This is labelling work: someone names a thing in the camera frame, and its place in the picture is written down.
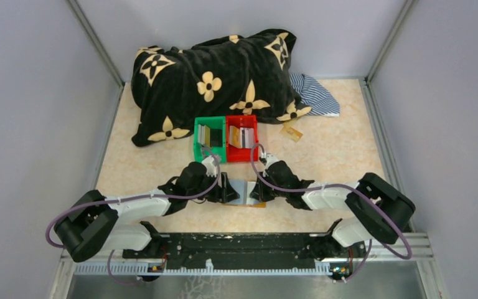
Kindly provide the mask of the silver striped card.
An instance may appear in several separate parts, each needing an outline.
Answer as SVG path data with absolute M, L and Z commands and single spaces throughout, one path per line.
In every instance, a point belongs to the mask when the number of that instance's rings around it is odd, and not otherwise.
M 240 145 L 241 148 L 251 148 L 254 143 L 253 128 L 240 128 Z

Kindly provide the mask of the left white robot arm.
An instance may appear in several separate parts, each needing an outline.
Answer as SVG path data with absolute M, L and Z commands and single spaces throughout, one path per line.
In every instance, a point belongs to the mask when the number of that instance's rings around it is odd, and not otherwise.
M 56 217 L 45 233 L 54 232 L 74 262 L 103 251 L 120 250 L 126 259 L 162 257 L 166 241 L 146 219 L 169 216 L 190 200 L 227 203 L 240 197 L 225 172 L 213 163 L 191 162 L 180 175 L 143 194 L 129 197 L 86 192 Z

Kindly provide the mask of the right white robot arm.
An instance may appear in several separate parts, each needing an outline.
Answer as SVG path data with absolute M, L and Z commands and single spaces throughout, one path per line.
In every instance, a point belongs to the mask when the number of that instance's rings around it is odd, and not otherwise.
M 350 211 L 327 231 L 327 238 L 346 248 L 375 239 L 393 245 L 403 238 L 402 231 L 415 213 L 416 206 L 399 190 L 375 173 L 365 173 L 350 183 L 319 183 L 299 179 L 286 162 L 266 159 L 264 170 L 256 170 L 256 198 L 270 201 L 282 197 L 295 209 Z

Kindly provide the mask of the translucent yellow card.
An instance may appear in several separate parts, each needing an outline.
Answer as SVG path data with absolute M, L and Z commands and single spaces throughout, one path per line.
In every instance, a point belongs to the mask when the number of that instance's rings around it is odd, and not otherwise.
M 294 141 L 295 143 L 299 142 L 303 136 L 300 131 L 288 125 L 284 125 L 279 133 L 282 134 L 285 138 Z

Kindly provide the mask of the tan leather card holder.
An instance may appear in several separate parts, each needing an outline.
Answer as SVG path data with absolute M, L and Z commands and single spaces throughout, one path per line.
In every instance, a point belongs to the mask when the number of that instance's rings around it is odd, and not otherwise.
M 227 196 L 223 204 L 226 206 L 265 208 L 265 202 L 250 196 L 255 186 L 256 183 L 254 181 L 231 179 L 230 187 L 233 189 L 233 192 L 231 196 Z

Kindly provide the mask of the green plastic bin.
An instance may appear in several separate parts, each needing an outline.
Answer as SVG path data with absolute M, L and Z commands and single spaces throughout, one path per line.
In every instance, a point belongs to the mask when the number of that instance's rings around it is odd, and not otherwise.
M 227 162 L 227 148 L 226 148 L 226 134 L 225 134 L 225 129 L 226 129 L 226 121 L 224 116 L 209 116 L 209 117 L 198 117 L 195 119 L 194 122 L 194 158 L 198 162 L 202 162 L 204 158 L 209 156 L 209 152 L 204 150 L 203 147 L 206 147 L 204 145 L 200 145 L 197 142 L 197 125 L 207 125 L 211 128 L 218 128 L 222 129 L 223 131 L 223 143 L 222 147 L 213 147 L 209 148 L 213 154 L 218 156 L 220 158 L 221 163 L 226 163 Z

